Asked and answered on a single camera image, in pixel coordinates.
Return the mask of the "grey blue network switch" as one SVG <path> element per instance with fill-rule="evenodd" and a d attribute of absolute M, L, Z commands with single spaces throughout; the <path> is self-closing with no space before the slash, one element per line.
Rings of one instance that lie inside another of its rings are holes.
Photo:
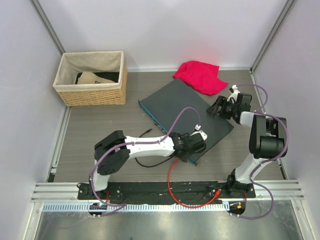
<path fill-rule="evenodd" d="M 138 104 L 165 133 L 170 130 L 181 112 L 183 113 L 173 127 L 173 132 L 192 134 L 195 126 L 201 125 L 201 129 L 207 134 L 206 148 L 202 153 L 194 154 L 189 159 L 194 165 L 234 128 L 226 119 L 208 114 L 206 110 L 210 105 L 179 79 L 139 100 Z"/>

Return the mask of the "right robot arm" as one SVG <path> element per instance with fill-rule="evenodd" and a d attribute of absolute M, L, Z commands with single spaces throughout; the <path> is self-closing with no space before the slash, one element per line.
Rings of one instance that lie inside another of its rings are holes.
<path fill-rule="evenodd" d="M 249 154 L 227 177 L 223 189 L 230 197 L 240 198 L 254 189 L 252 180 L 266 165 L 288 151 L 287 119 L 251 112 L 252 95 L 232 93 L 218 96 L 206 112 L 250 127 Z"/>

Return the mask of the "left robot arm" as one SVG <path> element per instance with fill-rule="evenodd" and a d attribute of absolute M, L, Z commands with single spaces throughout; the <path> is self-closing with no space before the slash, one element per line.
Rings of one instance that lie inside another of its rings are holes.
<path fill-rule="evenodd" d="M 161 156 L 186 162 L 205 150 L 207 138 L 203 130 L 192 134 L 172 132 L 160 137 L 131 137 L 116 130 L 94 146 L 95 165 L 89 174 L 91 187 L 96 192 L 106 190 L 110 175 L 130 159 Z"/>

